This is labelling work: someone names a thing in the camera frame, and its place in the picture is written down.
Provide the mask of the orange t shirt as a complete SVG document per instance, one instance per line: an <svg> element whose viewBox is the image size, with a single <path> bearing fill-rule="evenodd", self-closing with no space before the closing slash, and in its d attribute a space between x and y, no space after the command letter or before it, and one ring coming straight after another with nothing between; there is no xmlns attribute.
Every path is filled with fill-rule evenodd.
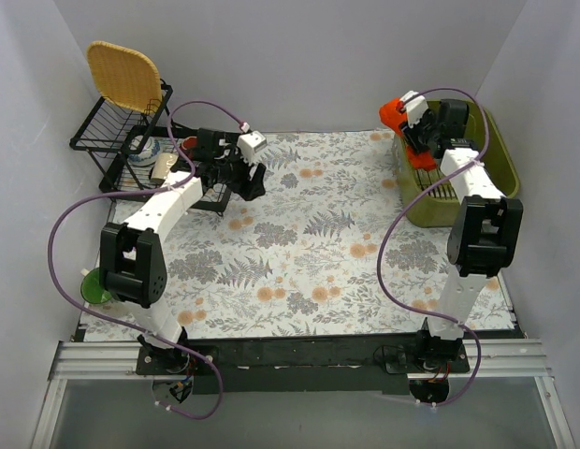
<svg viewBox="0 0 580 449"><path fill-rule="evenodd" d="M429 172L437 167L430 151L416 152L403 133L402 128L408 125L408 115L400 97L395 97L382 105L379 109L379 117L381 123L397 134L406 145L406 155L414 169L423 169Z"/></svg>

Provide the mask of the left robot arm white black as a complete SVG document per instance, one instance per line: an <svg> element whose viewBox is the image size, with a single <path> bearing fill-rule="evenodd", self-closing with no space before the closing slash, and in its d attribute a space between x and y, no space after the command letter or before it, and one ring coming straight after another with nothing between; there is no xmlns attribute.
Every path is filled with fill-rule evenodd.
<svg viewBox="0 0 580 449"><path fill-rule="evenodd" d="M214 184L223 184L246 201L265 194L266 167L255 154L267 146L258 131L249 130L232 143L215 139L217 150L186 139L182 148L197 162L196 173L182 158L167 174L165 190L153 195L121 224L104 226L100 237L99 284L121 301L143 330L139 337L152 361L171 374L189 365L183 327L162 299L167 286L163 243L180 218Z"/></svg>

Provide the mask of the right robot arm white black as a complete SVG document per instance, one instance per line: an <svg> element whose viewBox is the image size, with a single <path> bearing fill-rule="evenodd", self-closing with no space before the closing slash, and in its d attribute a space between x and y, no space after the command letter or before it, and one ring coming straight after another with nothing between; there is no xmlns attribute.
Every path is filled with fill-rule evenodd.
<svg viewBox="0 0 580 449"><path fill-rule="evenodd" d="M445 99L433 111L423 96L408 93L399 100L397 111L412 161L433 160L459 201L447 240L450 270L439 309L425 320L413 349L415 364L432 372L458 360L462 326L486 281L511 265L523 205L494 184L477 145L466 138L468 103Z"/></svg>

